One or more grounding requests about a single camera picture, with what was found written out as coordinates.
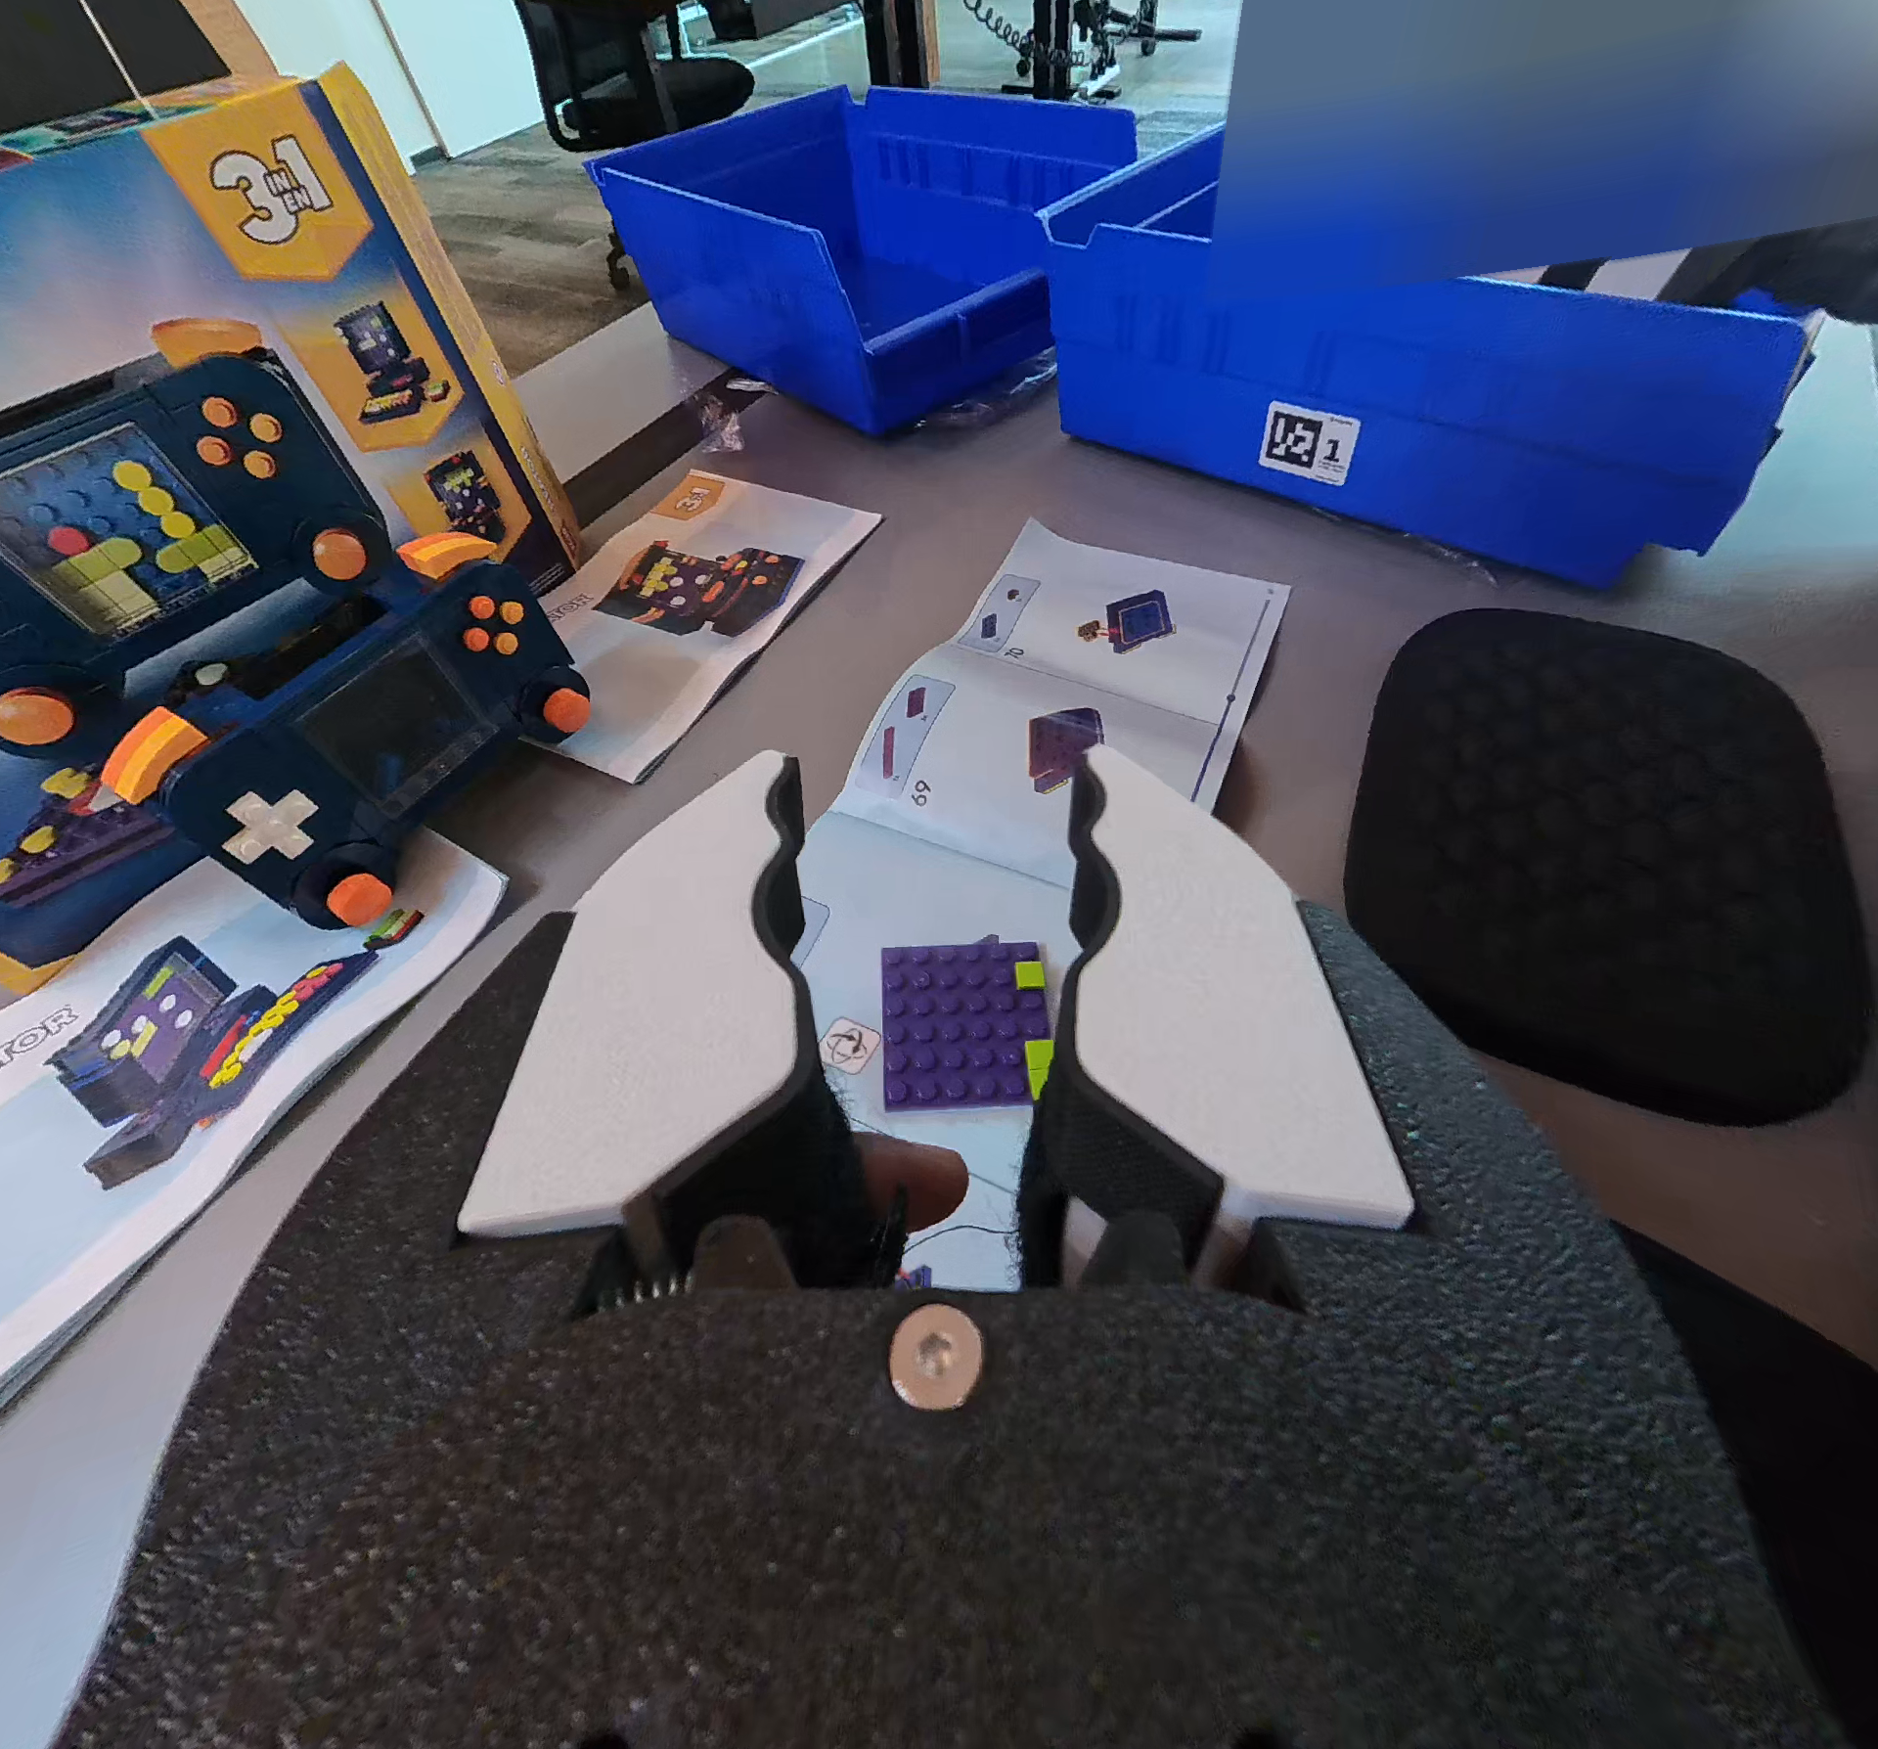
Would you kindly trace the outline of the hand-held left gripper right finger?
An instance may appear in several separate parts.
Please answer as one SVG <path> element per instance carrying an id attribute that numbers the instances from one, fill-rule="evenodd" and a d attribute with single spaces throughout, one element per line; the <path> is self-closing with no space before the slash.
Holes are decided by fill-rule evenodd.
<path id="1" fill-rule="evenodd" d="M 1288 878 L 1118 749 L 1082 754 L 1064 857 L 1077 964 L 1038 1093 L 1052 1182 L 1095 1220 L 1406 1230 Z"/>

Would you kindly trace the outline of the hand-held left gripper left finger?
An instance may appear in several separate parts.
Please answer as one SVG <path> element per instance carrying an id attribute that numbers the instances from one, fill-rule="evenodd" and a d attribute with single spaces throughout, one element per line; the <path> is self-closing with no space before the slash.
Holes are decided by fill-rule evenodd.
<path id="1" fill-rule="evenodd" d="M 578 898 L 452 1234 L 619 1230 L 811 1093 L 799 768 L 757 749 Z"/>

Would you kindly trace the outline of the purple studded brick plate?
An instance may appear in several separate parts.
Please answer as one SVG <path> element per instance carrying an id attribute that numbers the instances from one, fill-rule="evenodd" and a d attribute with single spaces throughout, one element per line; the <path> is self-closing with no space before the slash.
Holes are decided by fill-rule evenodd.
<path id="1" fill-rule="evenodd" d="M 1022 1040 L 1052 1040 L 1044 994 L 1011 994 L 1038 939 L 876 949 L 888 1114 L 1027 1102 Z"/>

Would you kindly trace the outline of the person's left hand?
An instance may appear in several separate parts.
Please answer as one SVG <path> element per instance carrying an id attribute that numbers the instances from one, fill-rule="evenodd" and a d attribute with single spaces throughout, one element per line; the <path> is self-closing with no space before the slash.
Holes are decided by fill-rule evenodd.
<path id="1" fill-rule="evenodd" d="M 948 1143 L 897 1143 L 865 1131 L 857 1156 L 865 1156 L 867 1220 L 897 1208 L 905 1234 L 957 1220 L 970 1195 L 970 1163 Z"/>

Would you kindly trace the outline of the open white instruction booklet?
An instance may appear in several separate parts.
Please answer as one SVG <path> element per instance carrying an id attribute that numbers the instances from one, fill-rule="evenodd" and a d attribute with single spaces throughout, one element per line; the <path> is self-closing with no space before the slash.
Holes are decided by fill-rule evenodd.
<path id="1" fill-rule="evenodd" d="M 1087 749 L 1118 749 L 1194 811 L 1281 634 L 1281 582 L 1134 564 L 1022 525 L 964 634 L 876 707 L 835 811 L 811 825 L 799 978 L 828 1085 L 857 1131 L 948 1143 L 970 1163 L 957 1220 L 905 1234 L 897 1290 L 1011 1290 L 1011 1186 L 1027 1102 L 888 1114 L 876 949 L 1038 939 L 1056 1032 L 1064 794 Z"/>

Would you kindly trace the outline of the black rounded pad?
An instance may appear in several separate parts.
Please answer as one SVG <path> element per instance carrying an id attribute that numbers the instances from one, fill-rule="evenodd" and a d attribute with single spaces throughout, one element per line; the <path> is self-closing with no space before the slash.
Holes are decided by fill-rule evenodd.
<path id="1" fill-rule="evenodd" d="M 1821 749 L 1757 663 L 1435 617 L 1369 707 L 1351 922 L 1473 1049 L 1700 1131 L 1832 1102 L 1869 949 Z"/>

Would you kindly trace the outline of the small instruction booklet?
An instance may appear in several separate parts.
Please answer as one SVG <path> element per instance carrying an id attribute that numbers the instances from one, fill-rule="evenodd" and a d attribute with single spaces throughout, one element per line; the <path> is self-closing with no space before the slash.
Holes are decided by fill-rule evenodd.
<path id="1" fill-rule="evenodd" d="M 591 727 L 563 754 L 643 777 L 867 527 L 876 514 L 835 501 L 681 467 L 544 597 L 591 683 Z"/>

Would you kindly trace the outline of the large instruction booklet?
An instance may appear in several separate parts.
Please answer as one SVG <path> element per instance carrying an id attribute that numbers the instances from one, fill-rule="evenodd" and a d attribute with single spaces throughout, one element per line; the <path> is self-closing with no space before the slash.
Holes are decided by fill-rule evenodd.
<path id="1" fill-rule="evenodd" d="M 318 935 L 178 839 L 76 894 L 97 939 L 10 1000 L 0 1398 L 14 1398 L 503 917 L 508 868 L 419 832 L 391 905 Z"/>

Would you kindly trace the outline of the blue plastic bin with tag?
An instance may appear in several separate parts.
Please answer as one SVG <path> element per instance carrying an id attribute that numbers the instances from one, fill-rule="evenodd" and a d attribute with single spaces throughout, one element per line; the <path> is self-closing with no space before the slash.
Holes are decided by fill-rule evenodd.
<path id="1" fill-rule="evenodd" d="M 1205 128 L 1044 202 L 1056 425 L 1583 592 L 1739 514 L 1818 309 L 1416 278 L 1213 300 Z"/>

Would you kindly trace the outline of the black office chair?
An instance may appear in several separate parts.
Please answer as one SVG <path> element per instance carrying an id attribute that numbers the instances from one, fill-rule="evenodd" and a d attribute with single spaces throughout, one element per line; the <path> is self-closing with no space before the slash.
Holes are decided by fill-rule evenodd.
<path id="1" fill-rule="evenodd" d="M 563 154 L 619 154 L 747 103 L 757 78 L 717 51 L 647 51 L 612 0 L 517 0 Z"/>

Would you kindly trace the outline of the toy brick set box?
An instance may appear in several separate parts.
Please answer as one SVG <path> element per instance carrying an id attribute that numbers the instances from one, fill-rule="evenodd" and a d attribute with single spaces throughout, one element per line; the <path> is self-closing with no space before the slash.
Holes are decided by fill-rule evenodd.
<path id="1" fill-rule="evenodd" d="M 197 87 L 14 128 L 10 393 L 10 1000 L 192 868 L 155 805 L 97 788 L 155 707 L 360 625 L 419 537 L 474 537 L 538 597 L 567 495 L 350 67 Z"/>

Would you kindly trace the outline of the dark monitor screen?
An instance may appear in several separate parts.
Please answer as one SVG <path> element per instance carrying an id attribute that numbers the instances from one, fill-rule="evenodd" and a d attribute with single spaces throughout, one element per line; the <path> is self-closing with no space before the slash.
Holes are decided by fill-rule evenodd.
<path id="1" fill-rule="evenodd" d="M 178 0 L 94 0 L 135 93 L 178 93 L 230 78 L 214 39 Z M 83 0 L 0 0 L 0 128 L 70 119 L 94 103 L 117 103 L 130 87 L 102 64 Z"/>

